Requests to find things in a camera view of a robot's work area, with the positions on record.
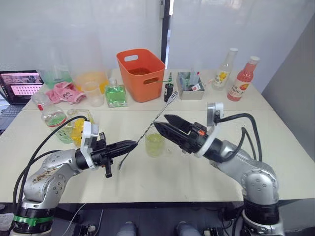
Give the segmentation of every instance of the laptop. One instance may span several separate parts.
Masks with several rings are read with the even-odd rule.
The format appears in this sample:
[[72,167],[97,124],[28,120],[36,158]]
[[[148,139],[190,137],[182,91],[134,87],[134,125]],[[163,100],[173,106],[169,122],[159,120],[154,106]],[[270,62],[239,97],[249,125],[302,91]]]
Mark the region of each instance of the laptop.
[[1,96],[10,104],[0,114],[0,133],[7,129],[14,118],[29,102],[31,95],[43,85],[40,75],[35,70],[0,71]]

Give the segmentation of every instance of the plastic cup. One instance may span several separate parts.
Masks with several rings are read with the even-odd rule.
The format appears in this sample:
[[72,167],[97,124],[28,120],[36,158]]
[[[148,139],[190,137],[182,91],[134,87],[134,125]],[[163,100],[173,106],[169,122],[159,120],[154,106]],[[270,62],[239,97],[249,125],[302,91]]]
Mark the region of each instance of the plastic cup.
[[165,138],[159,134],[155,127],[151,127],[146,133],[146,151],[150,157],[158,157],[164,151]]
[[99,107],[104,104],[104,95],[100,92],[99,83],[87,82],[82,85],[82,90],[93,107]]

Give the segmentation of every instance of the orange juice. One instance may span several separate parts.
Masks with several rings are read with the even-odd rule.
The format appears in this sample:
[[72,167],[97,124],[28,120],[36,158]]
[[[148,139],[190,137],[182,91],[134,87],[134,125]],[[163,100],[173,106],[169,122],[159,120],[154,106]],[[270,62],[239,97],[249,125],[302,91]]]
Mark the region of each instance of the orange juice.
[[90,71],[82,73],[75,77],[74,83],[78,90],[81,90],[81,86],[86,82],[98,82],[99,89],[102,94],[104,94],[105,86],[109,84],[108,78],[105,72],[103,71]]

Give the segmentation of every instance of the laptop screen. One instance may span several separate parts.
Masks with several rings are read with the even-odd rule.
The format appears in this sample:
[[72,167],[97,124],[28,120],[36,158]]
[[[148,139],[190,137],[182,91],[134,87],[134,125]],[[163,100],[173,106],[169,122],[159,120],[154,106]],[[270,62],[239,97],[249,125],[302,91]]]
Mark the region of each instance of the laptop screen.
[[36,71],[0,72],[0,84],[10,104],[26,104],[43,85]]

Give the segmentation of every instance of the metal stirrer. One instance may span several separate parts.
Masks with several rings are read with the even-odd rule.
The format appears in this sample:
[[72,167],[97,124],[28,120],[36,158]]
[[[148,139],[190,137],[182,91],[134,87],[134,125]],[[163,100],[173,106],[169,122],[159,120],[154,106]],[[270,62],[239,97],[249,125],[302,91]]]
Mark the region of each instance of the metal stirrer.
[[[156,121],[156,119],[162,114],[162,112],[166,109],[166,107],[171,104],[175,98],[177,97],[177,92],[174,92],[167,100],[167,103],[165,104],[165,106],[163,107],[163,109],[158,113],[157,117],[155,117],[155,119],[151,122],[151,124],[149,125],[149,127],[146,129],[146,131],[144,131],[144,133],[140,136],[140,138],[138,139],[137,143],[140,142],[140,140],[145,136],[145,134],[148,132],[148,130],[150,129],[151,125],[153,125],[153,122]],[[125,159],[127,158],[127,156],[129,155],[130,152],[128,152],[126,154],[126,156],[123,158],[123,160],[119,163],[118,165],[118,170],[121,169],[123,162],[125,161]]]

